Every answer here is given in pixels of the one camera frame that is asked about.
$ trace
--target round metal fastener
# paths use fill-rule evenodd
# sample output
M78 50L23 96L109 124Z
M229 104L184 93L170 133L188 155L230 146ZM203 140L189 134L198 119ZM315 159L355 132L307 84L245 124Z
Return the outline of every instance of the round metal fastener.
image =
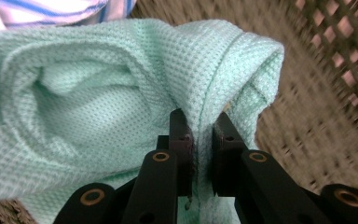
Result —
M267 157L259 152L252 152L249 154L249 158L258 162L265 162L267 160Z
M96 199L88 199L92 193L97 193L98 197ZM89 189L86 191L80 198L80 202L87 206L92 206L96 203L99 203L104 198L104 192L101 189Z
M358 196L346 189L336 189L334 196L342 203L345 203L352 207L358 207Z
M153 160L155 161L167 161L170 158L170 155L165 152L158 152L153 155Z

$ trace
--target striped cloth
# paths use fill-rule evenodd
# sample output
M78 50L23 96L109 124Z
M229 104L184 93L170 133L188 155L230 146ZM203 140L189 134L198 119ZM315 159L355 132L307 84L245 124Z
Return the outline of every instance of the striped cloth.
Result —
M136 0L0 0L0 30L126 18Z

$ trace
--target folded fabric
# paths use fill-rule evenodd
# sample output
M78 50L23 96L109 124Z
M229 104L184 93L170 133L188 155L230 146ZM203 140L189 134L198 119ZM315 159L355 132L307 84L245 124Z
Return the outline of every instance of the folded fabric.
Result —
M136 0L0 0L0 30L126 18Z
M213 196L207 176L212 125L230 103L227 113L255 148L282 59L281 44L226 21L0 32L0 199L21 197L38 222L51 223L76 188L117 188L135 176L182 108L196 173L179 223L229 223L232 202Z

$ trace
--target brown wicker surface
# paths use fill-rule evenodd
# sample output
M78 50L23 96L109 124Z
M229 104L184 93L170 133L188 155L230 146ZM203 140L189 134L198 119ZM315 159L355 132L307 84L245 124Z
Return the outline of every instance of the brown wicker surface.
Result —
M306 189L358 188L358 0L138 0L132 16L171 24L224 19L281 41L279 94L260 116L257 144ZM0 207L7 223L26 214L16 202Z

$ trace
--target mint green cloth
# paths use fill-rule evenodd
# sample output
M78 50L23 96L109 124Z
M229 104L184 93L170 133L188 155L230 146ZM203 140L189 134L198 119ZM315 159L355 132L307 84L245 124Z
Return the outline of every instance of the mint green cloth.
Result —
M137 174L169 114L182 108L196 151L194 202L179 223L228 223L232 201L207 177L212 125L228 114L255 148L258 114L278 89L281 44L226 21L171 27L123 20L0 33L0 199L20 197L51 223L90 182Z

